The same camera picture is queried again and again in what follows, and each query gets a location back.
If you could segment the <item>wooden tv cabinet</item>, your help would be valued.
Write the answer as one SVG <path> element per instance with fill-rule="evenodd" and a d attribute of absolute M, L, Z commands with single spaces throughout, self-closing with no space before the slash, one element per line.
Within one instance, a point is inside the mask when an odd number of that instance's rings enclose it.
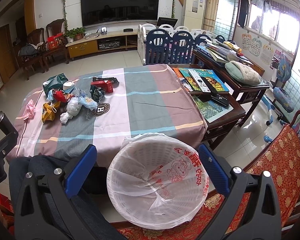
<path fill-rule="evenodd" d="M 66 45 L 70 59 L 108 51 L 137 49 L 138 32 L 112 31 L 98 37 L 83 38 Z"/>

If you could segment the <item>beige curtain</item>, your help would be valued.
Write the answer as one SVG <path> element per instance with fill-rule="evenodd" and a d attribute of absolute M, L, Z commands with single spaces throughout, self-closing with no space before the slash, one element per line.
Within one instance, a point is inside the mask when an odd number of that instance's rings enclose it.
<path fill-rule="evenodd" d="M 213 33 L 219 0 L 206 0 L 203 29 Z"/>

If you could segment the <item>red snack wrapper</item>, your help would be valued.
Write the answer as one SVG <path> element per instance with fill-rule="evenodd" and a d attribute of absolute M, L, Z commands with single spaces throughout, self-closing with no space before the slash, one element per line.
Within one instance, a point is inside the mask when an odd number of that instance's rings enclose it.
<path fill-rule="evenodd" d="M 55 100 L 62 103 L 68 103 L 71 100 L 71 98 L 74 97 L 74 95 L 66 93 L 63 90 L 54 90 L 52 94 Z"/>

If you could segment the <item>pink paper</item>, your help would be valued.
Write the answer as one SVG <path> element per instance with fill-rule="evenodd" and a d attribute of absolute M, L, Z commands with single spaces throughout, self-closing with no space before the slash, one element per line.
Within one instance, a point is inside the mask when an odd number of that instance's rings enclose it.
<path fill-rule="evenodd" d="M 32 120 L 34 118 L 34 115 L 36 113 L 36 105 L 34 103 L 34 101 L 31 99 L 24 110 L 22 119 L 24 122 L 27 122 L 28 120 Z"/>

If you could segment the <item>grey green cushion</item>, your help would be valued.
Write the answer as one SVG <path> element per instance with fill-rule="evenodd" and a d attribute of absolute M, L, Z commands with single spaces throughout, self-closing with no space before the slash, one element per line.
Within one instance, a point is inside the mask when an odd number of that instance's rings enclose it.
<path fill-rule="evenodd" d="M 236 81 L 244 85 L 259 85 L 261 77 L 253 68 L 237 61 L 230 61 L 225 64 L 228 74 Z"/>

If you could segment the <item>red cigarette box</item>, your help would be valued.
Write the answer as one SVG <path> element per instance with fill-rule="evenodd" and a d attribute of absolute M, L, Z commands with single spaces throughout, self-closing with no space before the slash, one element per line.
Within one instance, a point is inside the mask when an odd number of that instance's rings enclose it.
<path fill-rule="evenodd" d="M 91 86 L 94 86 L 94 87 L 99 87 L 99 88 L 102 88 L 106 93 L 112 93 L 114 90 L 113 90 L 113 85 L 111 84 L 110 81 L 99 81 L 99 82 L 96 82 L 96 83 L 92 83 L 90 84 Z"/>

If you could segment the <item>dark green sachet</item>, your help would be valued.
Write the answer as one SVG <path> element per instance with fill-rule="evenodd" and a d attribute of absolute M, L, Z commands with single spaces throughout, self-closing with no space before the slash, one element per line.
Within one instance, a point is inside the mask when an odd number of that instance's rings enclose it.
<path fill-rule="evenodd" d="M 103 99 L 105 93 L 105 90 L 101 87 L 97 87 L 95 85 L 90 86 L 91 98 L 97 103 L 99 103 Z"/>

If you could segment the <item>yellow snack bag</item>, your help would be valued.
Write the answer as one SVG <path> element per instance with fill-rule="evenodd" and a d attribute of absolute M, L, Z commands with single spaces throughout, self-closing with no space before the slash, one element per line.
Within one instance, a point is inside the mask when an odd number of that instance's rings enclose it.
<path fill-rule="evenodd" d="M 44 103 L 42 110 L 42 122 L 45 123 L 47 121 L 53 121 L 56 117 L 58 109 L 60 108 L 60 105 L 60 101 Z"/>

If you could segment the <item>white tissue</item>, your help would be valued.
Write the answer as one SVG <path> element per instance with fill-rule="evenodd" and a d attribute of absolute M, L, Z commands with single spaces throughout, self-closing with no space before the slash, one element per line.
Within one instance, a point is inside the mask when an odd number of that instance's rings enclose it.
<path fill-rule="evenodd" d="M 68 112 L 65 112 L 60 115 L 60 122 L 62 124 L 66 124 L 72 118 L 73 118 L 73 116 L 71 114 L 69 114 Z"/>

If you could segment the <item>white remote control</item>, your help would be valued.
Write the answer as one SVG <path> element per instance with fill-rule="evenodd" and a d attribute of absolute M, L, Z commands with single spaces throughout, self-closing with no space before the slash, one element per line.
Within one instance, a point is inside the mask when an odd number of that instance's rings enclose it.
<path fill-rule="evenodd" d="M 188 72 L 203 93 L 211 93 L 210 89 L 208 88 L 204 80 L 199 76 L 199 74 L 196 72 L 195 69 L 189 69 Z"/>

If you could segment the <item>white blue paper cup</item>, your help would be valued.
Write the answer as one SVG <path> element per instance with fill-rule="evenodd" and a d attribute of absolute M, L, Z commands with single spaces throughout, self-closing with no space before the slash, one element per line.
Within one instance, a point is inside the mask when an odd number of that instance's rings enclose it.
<path fill-rule="evenodd" d="M 71 80 L 66 81 L 65 83 L 63 83 L 63 91 L 65 93 L 71 93 L 75 88 L 75 83 Z"/>

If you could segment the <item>colourful picture book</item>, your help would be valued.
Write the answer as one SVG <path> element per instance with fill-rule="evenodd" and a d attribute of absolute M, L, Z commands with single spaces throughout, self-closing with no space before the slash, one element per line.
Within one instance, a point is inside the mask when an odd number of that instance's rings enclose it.
<path fill-rule="evenodd" d="M 187 84 L 190 85 L 191 89 L 194 91 L 201 91 L 200 87 L 197 85 L 193 77 L 189 73 L 189 68 L 179 68 L 179 72 L 183 78 L 187 80 Z M 229 92 L 229 89 L 221 81 L 221 79 L 214 73 L 213 70 L 209 69 L 194 69 L 201 79 L 205 78 L 217 92 Z"/>

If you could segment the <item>black television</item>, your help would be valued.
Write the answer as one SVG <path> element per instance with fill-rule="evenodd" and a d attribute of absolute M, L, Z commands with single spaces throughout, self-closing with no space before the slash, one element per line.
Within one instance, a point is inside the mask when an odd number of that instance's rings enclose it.
<path fill-rule="evenodd" d="M 156 20 L 159 0 L 81 0 L 82 24 Z"/>

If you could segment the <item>ointment carton box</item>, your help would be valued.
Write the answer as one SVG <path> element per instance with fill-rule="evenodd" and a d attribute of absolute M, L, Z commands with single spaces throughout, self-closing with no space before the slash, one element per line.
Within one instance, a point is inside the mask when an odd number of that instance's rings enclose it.
<path fill-rule="evenodd" d="M 119 81 L 117 78 L 115 77 L 93 77 L 92 78 L 92 83 L 96 83 L 96 82 L 99 82 L 99 81 L 110 81 L 112 85 L 118 85 L 119 84 Z"/>

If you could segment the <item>white plastic bag wad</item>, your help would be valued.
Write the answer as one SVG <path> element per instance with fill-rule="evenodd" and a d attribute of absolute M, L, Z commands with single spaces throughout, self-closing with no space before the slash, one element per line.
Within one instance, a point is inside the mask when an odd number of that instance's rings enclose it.
<path fill-rule="evenodd" d="M 66 106 L 66 112 L 71 118 L 77 116 L 82 108 L 82 105 L 79 104 L 78 97 L 72 97 Z"/>

